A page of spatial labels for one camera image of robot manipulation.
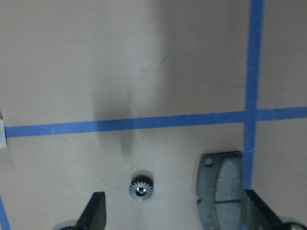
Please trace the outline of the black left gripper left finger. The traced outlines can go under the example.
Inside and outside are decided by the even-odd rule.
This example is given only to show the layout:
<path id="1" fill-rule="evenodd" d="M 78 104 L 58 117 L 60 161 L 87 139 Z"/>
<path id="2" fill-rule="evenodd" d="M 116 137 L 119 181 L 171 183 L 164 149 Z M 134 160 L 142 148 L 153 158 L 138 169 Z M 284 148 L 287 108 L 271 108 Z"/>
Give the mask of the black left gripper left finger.
<path id="1" fill-rule="evenodd" d="M 79 217 L 76 230 L 104 230 L 106 227 L 105 192 L 94 192 Z"/>

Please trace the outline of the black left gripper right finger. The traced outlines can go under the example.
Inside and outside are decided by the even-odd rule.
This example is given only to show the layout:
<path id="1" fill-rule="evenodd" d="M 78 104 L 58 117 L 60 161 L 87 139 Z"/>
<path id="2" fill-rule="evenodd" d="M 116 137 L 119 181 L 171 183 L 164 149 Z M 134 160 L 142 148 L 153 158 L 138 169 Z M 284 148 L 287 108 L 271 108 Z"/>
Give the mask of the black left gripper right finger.
<path id="1" fill-rule="evenodd" d="M 246 230 L 284 230 L 284 223 L 254 190 L 242 194 L 242 223 Z"/>

